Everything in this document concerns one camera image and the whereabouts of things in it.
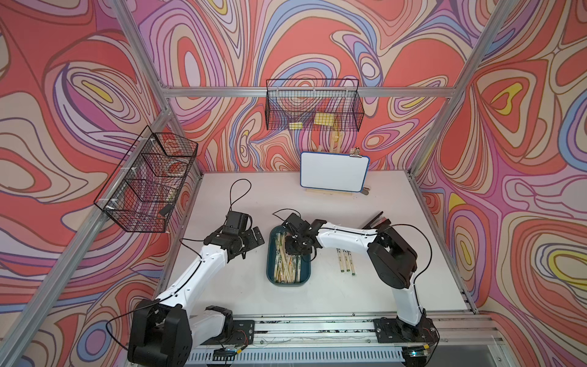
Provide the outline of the green panda chopsticks pair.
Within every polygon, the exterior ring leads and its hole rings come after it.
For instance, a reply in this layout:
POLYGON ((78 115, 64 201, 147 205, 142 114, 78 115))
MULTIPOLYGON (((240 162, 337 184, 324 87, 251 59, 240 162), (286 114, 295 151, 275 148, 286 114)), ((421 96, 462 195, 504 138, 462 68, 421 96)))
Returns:
POLYGON ((338 257, 340 271, 342 273, 345 273, 346 272, 346 265, 345 265, 345 260, 344 260, 343 252, 342 252, 341 249, 336 249, 336 252, 337 252, 337 257, 338 257))

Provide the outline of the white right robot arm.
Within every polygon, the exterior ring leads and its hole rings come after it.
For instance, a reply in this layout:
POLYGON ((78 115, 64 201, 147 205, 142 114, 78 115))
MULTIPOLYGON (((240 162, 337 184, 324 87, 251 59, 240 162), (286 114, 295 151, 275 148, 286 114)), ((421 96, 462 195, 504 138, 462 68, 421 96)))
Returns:
POLYGON ((437 328, 417 296, 417 253, 393 226, 353 229, 325 220, 308 223, 295 213, 282 226, 287 231, 285 252, 289 255, 333 248, 368 256, 378 278, 391 288, 397 307, 396 318, 379 321, 379 336, 384 336, 385 327, 391 327, 391 335, 408 343, 440 341, 437 328))

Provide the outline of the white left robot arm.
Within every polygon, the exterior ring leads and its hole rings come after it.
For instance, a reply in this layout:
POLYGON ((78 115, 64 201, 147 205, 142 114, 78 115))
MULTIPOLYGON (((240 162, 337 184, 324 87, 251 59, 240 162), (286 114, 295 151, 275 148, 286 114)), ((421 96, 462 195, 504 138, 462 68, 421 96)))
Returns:
POLYGON ((226 221, 203 240, 192 265, 153 301, 132 313, 127 359, 143 366, 183 366, 191 351, 207 343, 235 345, 234 356, 254 339, 254 321, 235 321, 231 310, 209 306, 192 315, 197 299, 214 276, 236 257, 264 244, 246 213, 229 211, 226 221))

